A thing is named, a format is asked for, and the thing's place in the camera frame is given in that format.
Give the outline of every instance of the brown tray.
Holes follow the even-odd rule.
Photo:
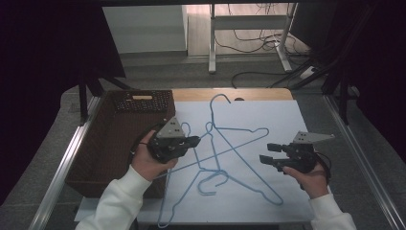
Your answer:
[[[128,170],[135,139],[148,127],[175,115],[171,90],[114,90],[101,98],[65,179],[85,197],[101,197],[113,179]],[[144,198],[162,198],[166,177],[160,177]]]

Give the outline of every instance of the blue wire hanger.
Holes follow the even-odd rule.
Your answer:
[[[210,136],[210,140],[211,140],[211,144],[212,144],[212,150],[213,150],[213,156],[207,157],[207,158],[204,158],[204,159],[199,159],[197,150],[196,150],[196,149],[193,149],[194,156],[195,156],[195,158],[196,158],[196,162],[191,163],[191,164],[189,164],[189,165],[187,165],[187,166],[184,166],[184,167],[182,167],[182,168],[179,168],[179,169],[177,169],[177,170],[169,170],[168,179],[167,179],[167,187],[168,187],[168,185],[169,185],[170,176],[171,176],[172,173],[177,172],[177,171],[180,171],[180,170],[182,170],[182,169],[185,169],[185,168],[187,168],[187,167],[189,167],[189,166],[192,166],[192,165],[195,165],[195,164],[197,164],[197,165],[198,165],[198,168],[199,168],[199,171],[197,172],[197,174],[196,174],[195,177],[193,178],[192,182],[189,184],[189,186],[188,186],[188,188],[186,189],[186,191],[181,195],[181,197],[179,198],[179,200],[172,206],[172,208],[171,208],[171,217],[170,217],[169,220],[166,222],[166,224],[164,224],[164,223],[161,222],[161,218],[162,218],[162,214],[163,214],[163,210],[164,210],[164,206],[165,206],[165,202],[166,202],[166,196],[167,196],[167,190],[168,190],[168,189],[166,189],[166,191],[165,191],[165,196],[164,196],[164,199],[163,199],[162,204],[161,204],[161,209],[160,209],[159,218],[158,218],[158,227],[160,227],[160,228],[168,227],[169,224],[172,222],[173,217],[174,217],[174,215],[175,215],[176,206],[179,205],[179,204],[182,202],[182,200],[185,198],[186,194],[189,192],[189,190],[191,189],[192,185],[193,185],[194,182],[196,181],[197,177],[198,177],[201,173],[210,173],[209,176],[207,176],[206,178],[200,180],[200,181],[197,183],[198,192],[199,192],[200,194],[202,194],[203,196],[214,196],[214,195],[215,195],[215,192],[213,192],[213,191],[211,191],[211,192],[205,192],[205,191],[203,191],[203,188],[202,188],[202,187],[203,187],[203,185],[204,185],[205,183],[209,182],[210,180],[214,179],[215,177],[224,176],[224,177],[225,177],[224,181],[222,181],[222,182],[220,182],[220,183],[217,183],[217,184],[215,185],[216,187],[221,186],[221,185],[227,183],[229,180],[232,180],[232,181],[236,182],[237,184],[239,184],[239,185],[245,187],[246,189],[248,189],[248,190],[250,190],[250,191],[252,191],[252,192],[254,192],[254,193],[261,194],[262,197],[263,197],[266,201],[268,201],[268,202],[270,202],[270,203],[272,203],[272,204],[274,204],[274,205],[282,205],[282,204],[283,204],[283,199],[281,198],[281,196],[257,173],[257,171],[256,171],[256,170],[242,157],[242,155],[237,151],[238,148],[240,148],[240,147],[242,147],[242,146],[245,146],[245,145],[248,145],[248,144],[250,144],[250,143],[253,143],[253,142],[257,141],[258,139],[261,139],[261,138],[267,136],[267,135],[269,134],[269,129],[266,128],[266,127],[260,127],[260,128],[257,128],[257,129],[252,130],[252,129],[247,129],[247,128],[236,128],[236,127],[222,127],[222,126],[217,126],[217,125],[215,124],[215,122],[214,122],[213,101],[214,101],[217,97],[220,97],[220,96],[224,97],[224,98],[227,100],[227,102],[228,102],[229,104],[231,103],[230,100],[227,98],[227,96],[224,95],[224,94],[217,94],[217,95],[215,95],[215,96],[211,99],[211,101],[210,101],[211,121],[206,124],[206,132],[200,137],[200,139],[203,139],[203,138],[205,138],[206,136]],[[190,125],[189,125],[189,124],[186,124],[186,123],[182,124],[182,126],[183,126],[183,125],[188,126],[188,128],[189,128],[188,136],[189,136],[190,133],[191,133],[191,127],[190,127]],[[221,130],[247,131],[247,132],[251,132],[251,133],[256,133],[256,132],[258,132],[258,131],[265,131],[266,133],[265,133],[264,135],[261,135],[260,137],[257,137],[257,138],[255,138],[255,139],[250,140],[250,141],[248,141],[248,142],[245,142],[245,143],[243,143],[243,144],[240,144],[240,145],[237,145],[237,146],[233,146],[233,145],[231,144],[231,142],[227,139],[227,137],[224,135],[224,133],[221,132]],[[224,150],[224,151],[222,151],[222,152],[217,152],[217,150],[216,150],[216,148],[215,148],[215,144],[214,144],[214,136],[213,136],[213,132],[214,132],[214,131],[216,131],[216,132],[221,136],[221,138],[228,144],[228,146],[230,147],[229,149],[226,149],[226,150]],[[228,172],[226,172],[225,170],[221,169],[221,164],[220,164],[220,161],[218,160],[218,157],[217,157],[217,156],[220,155],[220,154],[229,152],[229,151],[232,151],[234,154],[236,154],[236,155],[239,157],[239,159],[263,182],[263,184],[266,185],[266,187],[269,188],[269,190],[272,191],[272,193],[276,195],[276,197],[278,198],[278,200],[272,200],[272,199],[270,199],[270,198],[265,194],[265,192],[263,192],[262,190],[252,188],[251,186],[247,185],[246,183],[244,183],[244,182],[238,180],[237,178],[231,176],[231,175],[230,175]],[[214,159],[215,159],[215,165],[216,165],[215,169],[206,169],[206,168],[203,168],[200,163],[203,162],[203,161],[206,161],[206,160],[208,160],[208,159],[211,159],[211,158],[214,158]]]

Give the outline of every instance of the metal stand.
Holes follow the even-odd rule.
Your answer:
[[[209,73],[215,73],[215,31],[220,30],[283,30],[282,38],[276,43],[278,56],[285,72],[291,72],[292,67],[284,53],[284,45],[292,23],[297,3],[293,4],[287,15],[224,15],[215,16],[215,4],[211,5],[211,30]]]

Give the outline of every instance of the white paper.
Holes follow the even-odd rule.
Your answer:
[[[175,103],[176,117],[179,123],[187,123],[191,128],[190,136],[202,136],[207,132],[207,123],[212,115],[209,102]],[[196,157],[190,149],[179,162],[174,171],[185,166],[185,169],[173,172],[170,176],[165,198],[165,206],[161,222],[166,223],[173,215],[171,224],[227,224],[227,223],[284,223],[303,222],[313,219],[311,208],[308,204],[308,195],[299,188],[295,179],[269,165],[259,161],[259,155],[268,155],[274,158],[285,158],[283,152],[267,150],[268,143],[289,144],[298,131],[307,131],[300,109],[296,101],[256,101],[256,102],[214,102],[214,122],[217,127],[245,128],[256,130],[223,130],[225,141],[216,130],[214,146],[218,155],[220,169],[228,175],[246,184],[247,186],[262,191],[270,200],[281,202],[278,196],[253,172],[253,170],[283,199],[283,204],[273,204],[267,201],[260,193],[253,192],[246,187],[229,179],[218,187],[215,185],[223,182],[226,177],[219,175],[203,183],[201,189],[205,192],[216,192],[215,195],[202,195],[198,192],[197,185],[207,178],[212,172],[199,172]],[[243,145],[267,133],[250,144],[236,148],[237,153],[247,162],[240,159],[236,152],[229,150]],[[186,133],[189,128],[183,125]],[[214,155],[210,135],[202,138],[196,148],[199,159]],[[201,167],[217,169],[215,158],[201,162]],[[162,199],[146,199],[137,219],[140,223],[156,223],[160,214]],[[83,213],[80,205],[77,219],[80,220],[89,214],[89,208]]]

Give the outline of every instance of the wall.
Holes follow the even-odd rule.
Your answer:
[[[103,8],[119,54],[186,51],[185,6]]]

